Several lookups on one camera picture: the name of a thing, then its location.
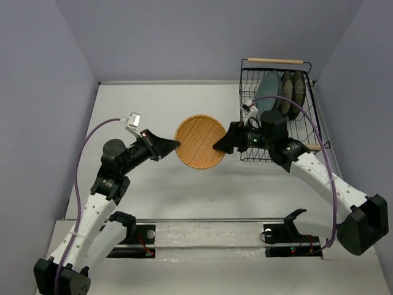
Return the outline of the teal plate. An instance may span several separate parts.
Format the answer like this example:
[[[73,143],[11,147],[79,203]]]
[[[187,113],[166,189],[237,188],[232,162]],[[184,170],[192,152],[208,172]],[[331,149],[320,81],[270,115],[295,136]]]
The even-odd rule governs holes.
[[[255,94],[255,98],[258,98],[255,105],[259,110],[259,114],[265,111],[277,110],[279,108],[279,100],[276,96],[279,96],[281,92],[282,84],[279,73],[277,71],[267,72]]]

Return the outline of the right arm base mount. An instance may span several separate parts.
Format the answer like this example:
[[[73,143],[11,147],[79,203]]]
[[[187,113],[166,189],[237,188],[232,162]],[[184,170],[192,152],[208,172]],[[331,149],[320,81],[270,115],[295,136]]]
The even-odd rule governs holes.
[[[288,214],[281,223],[263,225],[260,240],[265,244],[267,258],[319,257],[322,258],[318,237],[301,235],[294,221],[305,209],[297,209]]]

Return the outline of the woven bamboo plate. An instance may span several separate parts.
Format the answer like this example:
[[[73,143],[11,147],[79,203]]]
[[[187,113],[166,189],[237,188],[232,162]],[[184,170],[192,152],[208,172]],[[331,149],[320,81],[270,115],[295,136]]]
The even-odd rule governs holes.
[[[186,118],[177,128],[174,139],[180,142],[176,148],[178,158],[186,166],[205,170],[219,164],[224,152],[213,149],[226,131],[214,117],[197,114]]]

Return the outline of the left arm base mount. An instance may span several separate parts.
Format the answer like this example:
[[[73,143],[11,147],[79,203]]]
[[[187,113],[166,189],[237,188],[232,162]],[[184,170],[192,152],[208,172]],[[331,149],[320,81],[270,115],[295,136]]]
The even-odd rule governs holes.
[[[114,259],[153,259],[156,255],[153,224],[137,224],[135,233],[127,234],[108,255]]]

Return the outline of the large black striped plate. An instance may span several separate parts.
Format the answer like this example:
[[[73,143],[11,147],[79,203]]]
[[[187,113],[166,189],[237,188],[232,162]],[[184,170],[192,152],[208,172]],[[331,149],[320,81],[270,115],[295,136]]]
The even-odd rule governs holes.
[[[305,102],[306,91],[305,91],[305,79],[301,71],[294,72],[292,76],[292,85],[293,85],[292,101],[296,103],[299,107],[302,107]],[[291,105],[288,114],[289,119],[295,120],[299,115],[299,113],[300,110],[296,106]]]

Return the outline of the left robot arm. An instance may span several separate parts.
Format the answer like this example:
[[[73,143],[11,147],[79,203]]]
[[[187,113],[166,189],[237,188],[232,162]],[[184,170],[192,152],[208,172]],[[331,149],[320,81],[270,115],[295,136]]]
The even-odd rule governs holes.
[[[88,293],[92,267],[115,245],[128,243],[136,235],[136,218],[116,210],[131,183],[127,173],[146,160],[161,160],[179,146],[180,142],[160,138],[148,129],[130,147],[119,139],[104,144],[101,167],[74,226],[47,259],[34,265],[40,294]]]

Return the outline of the small black striped plate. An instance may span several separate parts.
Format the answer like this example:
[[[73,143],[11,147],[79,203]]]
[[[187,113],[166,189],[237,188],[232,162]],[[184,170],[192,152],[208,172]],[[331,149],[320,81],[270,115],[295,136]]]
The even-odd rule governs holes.
[[[293,83],[292,83],[292,75],[289,71],[286,71],[281,76],[282,82],[282,91],[281,96],[287,98],[288,100],[292,99],[293,94]],[[286,117],[289,113],[291,104],[287,100],[281,100],[279,110],[281,114]]]

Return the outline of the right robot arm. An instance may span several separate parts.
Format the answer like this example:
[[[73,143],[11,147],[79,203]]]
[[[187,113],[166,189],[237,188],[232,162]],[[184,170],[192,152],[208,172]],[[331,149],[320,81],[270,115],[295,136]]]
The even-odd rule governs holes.
[[[360,256],[389,232],[387,201],[369,196],[332,172],[328,162],[320,162],[305,144],[289,136],[287,123],[279,111],[246,112],[244,121],[232,122],[213,148],[226,154],[249,148],[268,151],[270,159],[286,172],[307,184],[333,208],[327,223],[327,247],[337,238],[351,254]]]

